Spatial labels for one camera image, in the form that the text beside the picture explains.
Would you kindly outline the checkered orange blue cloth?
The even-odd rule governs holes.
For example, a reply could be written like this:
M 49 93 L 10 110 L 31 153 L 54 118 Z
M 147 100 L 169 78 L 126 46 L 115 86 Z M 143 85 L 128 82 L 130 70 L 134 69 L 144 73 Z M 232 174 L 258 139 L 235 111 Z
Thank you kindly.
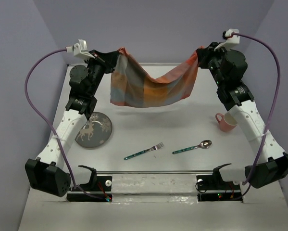
M 188 98 L 198 73 L 197 52 L 161 77 L 151 77 L 124 48 L 111 74 L 110 102 L 134 108 L 162 107 Z

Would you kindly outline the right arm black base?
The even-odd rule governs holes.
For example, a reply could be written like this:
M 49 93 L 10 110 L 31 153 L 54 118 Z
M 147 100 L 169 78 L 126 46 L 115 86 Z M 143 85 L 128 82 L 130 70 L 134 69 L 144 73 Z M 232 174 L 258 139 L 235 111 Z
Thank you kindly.
M 218 182 L 212 175 L 198 175 L 195 184 L 199 202 L 221 202 L 239 200 L 242 191 L 239 185 L 232 182 Z

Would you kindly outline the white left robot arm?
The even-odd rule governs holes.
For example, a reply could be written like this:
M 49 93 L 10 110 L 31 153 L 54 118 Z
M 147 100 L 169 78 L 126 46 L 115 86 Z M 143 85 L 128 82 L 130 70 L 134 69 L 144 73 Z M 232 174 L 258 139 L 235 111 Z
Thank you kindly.
M 57 128 L 53 127 L 27 97 L 30 106 L 47 123 L 53 133 L 48 144 L 37 157 L 28 159 L 25 164 L 31 188 L 63 197 L 71 186 L 76 186 L 72 171 L 63 170 L 64 166 L 71 168 L 66 156 L 79 130 L 93 114 L 97 103 L 95 93 L 98 86 L 105 74 L 115 70 L 118 56 L 118 51 L 102 53 L 92 50 L 82 58 L 84 65 L 76 65 L 70 70 L 69 99 Z

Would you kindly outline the grey reindeer plate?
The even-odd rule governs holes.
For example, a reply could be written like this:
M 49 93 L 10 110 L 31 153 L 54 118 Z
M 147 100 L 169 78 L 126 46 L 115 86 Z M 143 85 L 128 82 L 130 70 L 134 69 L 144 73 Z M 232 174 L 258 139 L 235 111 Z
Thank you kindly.
M 113 124 L 106 114 L 94 112 L 78 132 L 75 141 L 86 149 L 102 146 L 110 137 Z

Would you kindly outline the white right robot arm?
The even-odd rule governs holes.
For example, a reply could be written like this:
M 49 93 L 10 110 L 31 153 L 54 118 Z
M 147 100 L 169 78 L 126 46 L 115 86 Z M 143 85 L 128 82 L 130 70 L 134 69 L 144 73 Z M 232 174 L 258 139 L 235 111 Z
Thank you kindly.
M 288 174 L 288 153 L 277 143 L 261 118 L 249 88 L 242 82 L 248 64 L 243 53 L 217 48 L 217 42 L 196 50 L 198 64 L 208 69 L 217 84 L 217 96 L 227 112 L 237 121 L 252 151 L 260 154 L 255 166 L 238 170 L 238 176 L 220 172 L 223 181 L 245 181 L 256 189 L 283 179 Z

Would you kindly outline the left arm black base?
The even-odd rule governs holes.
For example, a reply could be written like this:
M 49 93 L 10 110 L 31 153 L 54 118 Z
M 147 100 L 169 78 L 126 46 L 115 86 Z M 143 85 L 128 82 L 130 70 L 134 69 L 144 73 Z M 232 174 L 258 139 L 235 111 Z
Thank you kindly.
M 110 175 L 98 175 L 95 183 L 89 180 L 87 183 L 80 184 L 80 187 L 88 195 L 78 188 L 71 188 L 66 195 L 66 200 L 68 202 L 88 203 L 112 202 L 112 181 L 112 176 Z

